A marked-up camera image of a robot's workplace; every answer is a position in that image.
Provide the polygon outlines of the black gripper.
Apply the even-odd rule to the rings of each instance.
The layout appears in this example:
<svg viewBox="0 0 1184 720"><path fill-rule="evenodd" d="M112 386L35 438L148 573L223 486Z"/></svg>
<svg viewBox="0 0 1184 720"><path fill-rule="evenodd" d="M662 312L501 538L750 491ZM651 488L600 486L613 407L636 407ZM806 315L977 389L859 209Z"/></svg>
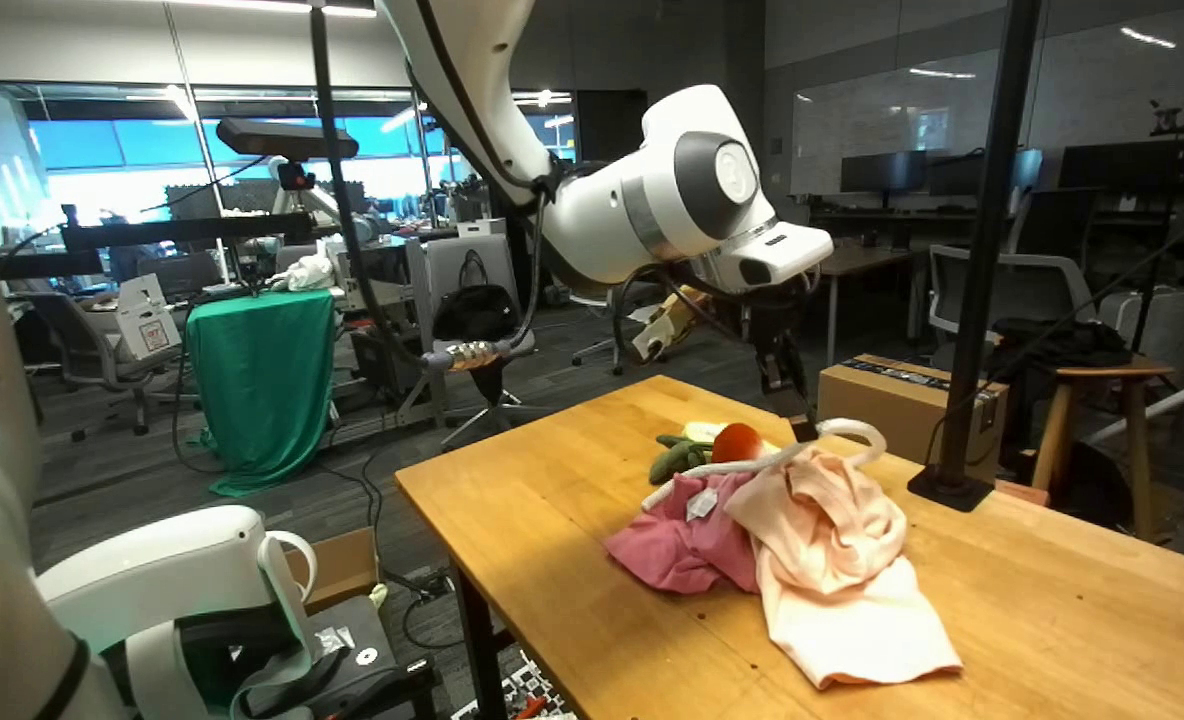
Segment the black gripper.
<svg viewBox="0 0 1184 720"><path fill-rule="evenodd" d="M744 299L744 332L757 353L760 389L805 398L799 295L782 289L750 293Z"/></svg>

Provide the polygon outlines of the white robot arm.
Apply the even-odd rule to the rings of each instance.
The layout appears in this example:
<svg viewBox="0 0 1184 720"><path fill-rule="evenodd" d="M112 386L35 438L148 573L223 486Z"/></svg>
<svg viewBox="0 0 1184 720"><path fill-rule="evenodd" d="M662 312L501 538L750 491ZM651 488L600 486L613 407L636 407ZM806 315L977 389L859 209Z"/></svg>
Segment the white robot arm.
<svg viewBox="0 0 1184 720"><path fill-rule="evenodd" d="M833 237L782 219L720 86L647 102L614 157L560 159L510 92L535 0L374 0L412 87L567 289L625 289L681 268L712 295L799 285Z"/></svg>

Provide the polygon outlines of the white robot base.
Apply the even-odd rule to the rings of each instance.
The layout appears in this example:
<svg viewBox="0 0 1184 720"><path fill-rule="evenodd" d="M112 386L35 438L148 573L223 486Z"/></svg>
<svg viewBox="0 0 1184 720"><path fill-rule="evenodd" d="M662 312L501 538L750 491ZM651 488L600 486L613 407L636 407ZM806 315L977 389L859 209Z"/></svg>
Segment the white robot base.
<svg viewBox="0 0 1184 720"><path fill-rule="evenodd" d="M30 559L35 418L0 293L0 720L317 720L317 557L252 510Z"/></svg>

